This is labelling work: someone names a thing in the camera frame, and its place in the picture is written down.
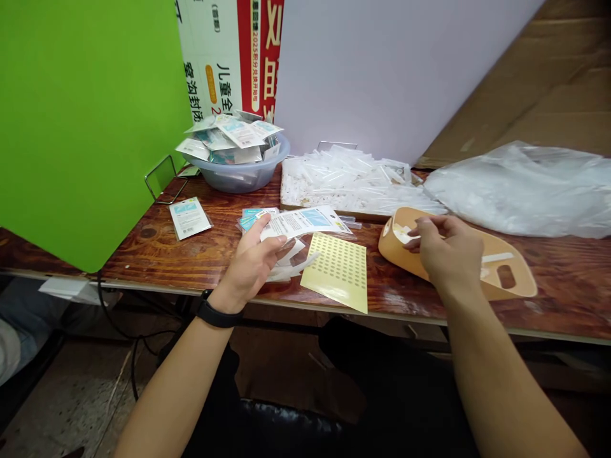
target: forearm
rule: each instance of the forearm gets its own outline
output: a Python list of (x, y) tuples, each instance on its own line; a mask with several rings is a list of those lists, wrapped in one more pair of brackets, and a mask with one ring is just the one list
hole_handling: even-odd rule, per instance
[(167, 458), (183, 453), (231, 332), (197, 317), (191, 322), (142, 393), (115, 457)]
[(479, 286), (440, 292), (447, 309), (458, 390), (481, 455), (583, 457)]

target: green backdrop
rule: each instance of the green backdrop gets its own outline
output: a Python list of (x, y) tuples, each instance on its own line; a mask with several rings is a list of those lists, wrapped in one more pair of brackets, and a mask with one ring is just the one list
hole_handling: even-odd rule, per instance
[(0, 49), (0, 225), (95, 272), (184, 164), (174, 4), (3, 0)]

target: wooden tabletop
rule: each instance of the wooden tabletop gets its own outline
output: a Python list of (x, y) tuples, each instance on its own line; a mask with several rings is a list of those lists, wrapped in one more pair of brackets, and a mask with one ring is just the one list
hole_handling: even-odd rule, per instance
[[(181, 181), (166, 189), (174, 195)], [(243, 208), (279, 207), (280, 168), (265, 188), (233, 195), (191, 179), (181, 198), (197, 196), (214, 227), (181, 242), (166, 205), (153, 205), (106, 263), (107, 281), (163, 288), (203, 290), (223, 275), (241, 233), (235, 227)], [(356, 243), (367, 247), (369, 312), (376, 316), (442, 322), (446, 313), (428, 282), (387, 262), (377, 250), (383, 225), (365, 223)], [(527, 300), (494, 302), (501, 322), (522, 334), (596, 341), (611, 340), (611, 239), (545, 239), (490, 232), (514, 245), (528, 262), (539, 294)], [(85, 275), (5, 229), (0, 229), (0, 268), (53, 275)], [(290, 283), (267, 284), (257, 300), (268, 303), (342, 305)]]

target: watch strap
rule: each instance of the watch strap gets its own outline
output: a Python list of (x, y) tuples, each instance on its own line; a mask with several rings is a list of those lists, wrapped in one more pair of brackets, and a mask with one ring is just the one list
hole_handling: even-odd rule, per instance
[(244, 312), (230, 315), (215, 310), (208, 302), (208, 297), (211, 293), (212, 289), (207, 289), (202, 293), (197, 316), (215, 328), (227, 329), (239, 324)]

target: orange plastic scoop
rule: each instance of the orange plastic scoop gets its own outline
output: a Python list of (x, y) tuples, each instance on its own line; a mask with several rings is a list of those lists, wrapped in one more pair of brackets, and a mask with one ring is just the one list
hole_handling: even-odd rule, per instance
[[(421, 216), (433, 215), (410, 207), (397, 209), (380, 234), (378, 250), (388, 261), (429, 281), (420, 262), (420, 254), (412, 254), (404, 249), (404, 243), (395, 234), (395, 229), (415, 228), (416, 220)], [(522, 254), (494, 235), (478, 229), (472, 230), (484, 240), (484, 256), (499, 255), (499, 258), (506, 258), (483, 264), (481, 281), (486, 298), (493, 301), (536, 296), (537, 284)]]

